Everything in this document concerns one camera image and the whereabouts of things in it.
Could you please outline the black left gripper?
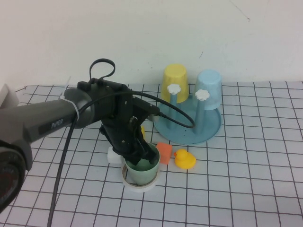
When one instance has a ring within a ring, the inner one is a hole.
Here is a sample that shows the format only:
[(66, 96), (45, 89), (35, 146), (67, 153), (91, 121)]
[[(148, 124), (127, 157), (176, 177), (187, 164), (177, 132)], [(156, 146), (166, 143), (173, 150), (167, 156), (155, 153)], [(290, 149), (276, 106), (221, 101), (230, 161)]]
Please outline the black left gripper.
[(149, 115), (149, 104), (133, 97), (130, 91), (119, 92), (114, 99), (114, 112), (102, 119), (100, 131), (113, 146), (114, 152), (137, 165), (145, 159), (150, 164), (159, 161), (159, 151), (144, 141), (141, 124)]

